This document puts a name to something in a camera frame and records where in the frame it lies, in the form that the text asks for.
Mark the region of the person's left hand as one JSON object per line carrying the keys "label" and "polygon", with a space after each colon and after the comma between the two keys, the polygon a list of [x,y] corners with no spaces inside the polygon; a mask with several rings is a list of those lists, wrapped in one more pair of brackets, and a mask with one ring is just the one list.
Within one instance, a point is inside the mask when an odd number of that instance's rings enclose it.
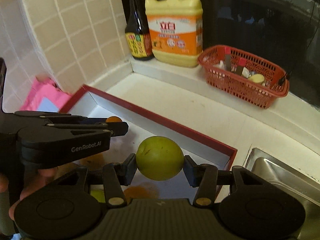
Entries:
{"label": "person's left hand", "polygon": [[38,189],[46,186],[54,179],[57,179],[62,175],[76,169],[78,165],[85,166],[89,170],[98,170],[102,168],[104,164],[105,160],[103,154],[98,153],[93,156],[80,159],[79,161],[64,164],[55,168],[38,170],[36,173],[33,173],[32,178],[30,177],[27,180],[26,186],[22,190],[22,194],[18,197],[15,203],[10,206],[10,209],[7,211],[3,207],[1,207],[1,211],[6,211],[6,215],[3,215],[3,213],[1,213],[1,222],[6,222],[7,218],[9,217],[11,219],[14,219],[14,209],[16,205],[20,202],[20,200],[29,196]]}

